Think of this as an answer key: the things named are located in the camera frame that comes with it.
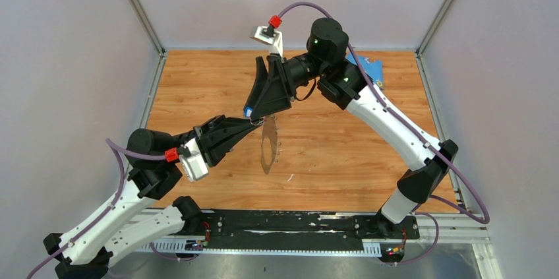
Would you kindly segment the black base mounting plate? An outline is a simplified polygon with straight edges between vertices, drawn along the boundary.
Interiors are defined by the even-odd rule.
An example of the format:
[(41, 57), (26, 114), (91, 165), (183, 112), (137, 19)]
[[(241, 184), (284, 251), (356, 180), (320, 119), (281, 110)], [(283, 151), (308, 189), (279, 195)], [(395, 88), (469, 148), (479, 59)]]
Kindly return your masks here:
[(420, 232), (413, 216), (393, 226), (375, 213), (214, 209), (177, 235), (208, 238), (210, 249), (358, 251), (365, 239), (401, 244)]

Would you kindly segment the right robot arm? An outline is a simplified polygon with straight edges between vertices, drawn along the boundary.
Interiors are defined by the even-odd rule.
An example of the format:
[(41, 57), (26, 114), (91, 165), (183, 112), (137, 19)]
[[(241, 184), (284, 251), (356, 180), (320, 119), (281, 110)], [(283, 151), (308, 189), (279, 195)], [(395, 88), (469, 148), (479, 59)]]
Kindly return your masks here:
[(328, 101), (366, 123), (407, 164), (408, 170), (376, 220), (380, 235), (394, 237), (403, 228), (402, 220), (427, 201), (447, 174), (457, 144), (425, 133), (379, 87), (370, 85), (369, 77), (346, 59), (349, 38), (336, 20), (314, 21), (307, 52), (291, 59), (283, 56), (282, 34), (274, 25), (256, 26), (250, 36), (269, 46), (269, 54), (256, 60), (256, 79), (243, 109), (245, 117), (258, 121), (291, 108), (297, 88), (317, 79), (318, 89)]

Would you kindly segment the key with blue tag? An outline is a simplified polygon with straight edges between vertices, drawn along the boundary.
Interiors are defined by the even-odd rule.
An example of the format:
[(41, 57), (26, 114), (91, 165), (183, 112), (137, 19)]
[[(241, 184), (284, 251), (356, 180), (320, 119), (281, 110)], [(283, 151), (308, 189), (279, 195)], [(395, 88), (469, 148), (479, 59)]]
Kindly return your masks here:
[(247, 119), (250, 119), (251, 115), (252, 115), (252, 112), (253, 112), (253, 109), (251, 107), (245, 107), (244, 110), (243, 110), (243, 116)]

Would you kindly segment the folded blue cloth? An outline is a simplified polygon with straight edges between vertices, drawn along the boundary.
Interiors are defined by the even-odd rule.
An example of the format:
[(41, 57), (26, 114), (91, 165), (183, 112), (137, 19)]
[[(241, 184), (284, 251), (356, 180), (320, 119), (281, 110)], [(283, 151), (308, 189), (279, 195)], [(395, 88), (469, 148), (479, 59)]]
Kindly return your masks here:
[(367, 56), (358, 55), (357, 59), (363, 66), (365, 73), (368, 75), (371, 82), (373, 82), (380, 90), (384, 90), (384, 73), (383, 63), (379, 59), (371, 59)]

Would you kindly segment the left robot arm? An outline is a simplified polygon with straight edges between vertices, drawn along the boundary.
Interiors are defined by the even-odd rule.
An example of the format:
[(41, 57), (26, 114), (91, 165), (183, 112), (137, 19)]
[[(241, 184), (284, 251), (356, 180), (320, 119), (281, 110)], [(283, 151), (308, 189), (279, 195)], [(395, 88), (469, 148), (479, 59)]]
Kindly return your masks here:
[(102, 278), (133, 251), (165, 235), (202, 233), (212, 227), (190, 196), (135, 225), (130, 220), (168, 194), (182, 177), (195, 182), (208, 175), (232, 148), (259, 128), (261, 120), (219, 115), (178, 135), (137, 129), (126, 147), (111, 142), (120, 171), (113, 196), (79, 225), (44, 239), (56, 260), (58, 278)]

